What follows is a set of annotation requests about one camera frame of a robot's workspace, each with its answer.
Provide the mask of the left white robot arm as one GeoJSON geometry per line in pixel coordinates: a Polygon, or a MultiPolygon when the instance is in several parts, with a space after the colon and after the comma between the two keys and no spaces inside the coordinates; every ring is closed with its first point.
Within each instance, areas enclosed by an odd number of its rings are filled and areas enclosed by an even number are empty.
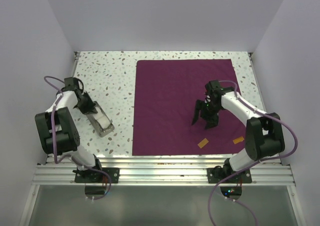
{"type": "Polygon", "coordinates": [[[64,79],[64,87],[55,89],[53,104],[45,112],[35,115],[35,123],[43,151],[53,155],[54,163],[70,159],[77,165],[77,173],[85,175],[92,182],[103,179],[104,170],[97,157],[81,146],[80,135],[71,115],[78,109],[98,124],[103,112],[84,89],[84,83],[76,77],[64,79]]]}

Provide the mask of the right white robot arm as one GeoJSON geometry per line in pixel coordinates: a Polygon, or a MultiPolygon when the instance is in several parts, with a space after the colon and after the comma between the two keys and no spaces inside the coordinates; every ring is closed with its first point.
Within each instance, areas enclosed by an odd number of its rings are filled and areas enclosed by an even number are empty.
{"type": "Polygon", "coordinates": [[[219,123],[219,112],[227,110],[245,126],[244,149],[213,170],[215,175],[231,183],[241,176],[241,170],[285,150],[279,115],[255,109],[237,92],[237,87],[236,83],[222,87],[221,81],[209,81],[205,85],[205,99],[195,102],[192,119],[194,125],[202,118],[205,129],[212,129],[219,123]]]}

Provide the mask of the metal instrument tray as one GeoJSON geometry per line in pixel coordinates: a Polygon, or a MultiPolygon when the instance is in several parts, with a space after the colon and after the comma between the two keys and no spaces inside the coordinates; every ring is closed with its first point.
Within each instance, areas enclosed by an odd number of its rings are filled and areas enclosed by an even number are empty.
{"type": "Polygon", "coordinates": [[[94,110],[86,115],[91,125],[98,133],[98,135],[103,138],[115,130],[113,121],[106,115],[104,110],[101,108],[97,101],[94,101],[94,110]]]}

